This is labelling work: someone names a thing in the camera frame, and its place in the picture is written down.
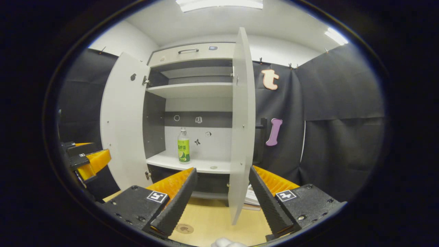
wooden floor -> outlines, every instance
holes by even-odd
[[[104,201],[119,193],[105,198]],[[243,209],[236,225],[231,225],[229,208],[220,200],[191,198],[178,223],[190,225],[194,231],[184,234],[174,230],[169,238],[200,247],[209,247],[221,237],[247,246],[257,245],[266,241],[265,235],[271,234],[262,210]]]

ceiling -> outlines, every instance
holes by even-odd
[[[282,0],[264,0],[263,9],[211,7],[183,13],[175,0],[161,0],[127,18],[159,46],[197,36],[237,34],[268,36],[316,51],[338,44],[324,32],[328,26]]]

white cabinet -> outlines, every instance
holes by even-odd
[[[224,195],[219,198],[228,198],[235,224],[247,190],[255,137],[253,66],[244,28],[236,43],[163,49],[153,52],[148,65],[122,54],[107,80],[101,138],[111,152],[108,166],[113,177],[124,190],[195,167],[199,183],[205,184],[193,196],[215,198],[206,189],[219,188]],[[189,164],[178,162],[180,127],[186,127],[191,139]],[[145,177],[148,168],[154,170],[153,179]]]

ceiling light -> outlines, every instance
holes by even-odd
[[[348,43],[348,41],[340,33],[332,28],[328,28],[328,31],[325,32],[325,35],[333,39],[339,45],[344,45]]]
[[[262,9],[262,1],[263,0],[176,0],[178,5],[180,5],[181,11],[183,12],[220,6],[237,6]]]

door hinge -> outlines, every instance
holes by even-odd
[[[146,78],[146,76],[143,76],[142,86],[145,85],[145,84],[147,84],[148,86],[151,86],[151,81],[148,80],[148,79]]]
[[[151,177],[151,172],[146,171],[145,176],[146,176],[146,179],[149,180],[149,178]]]

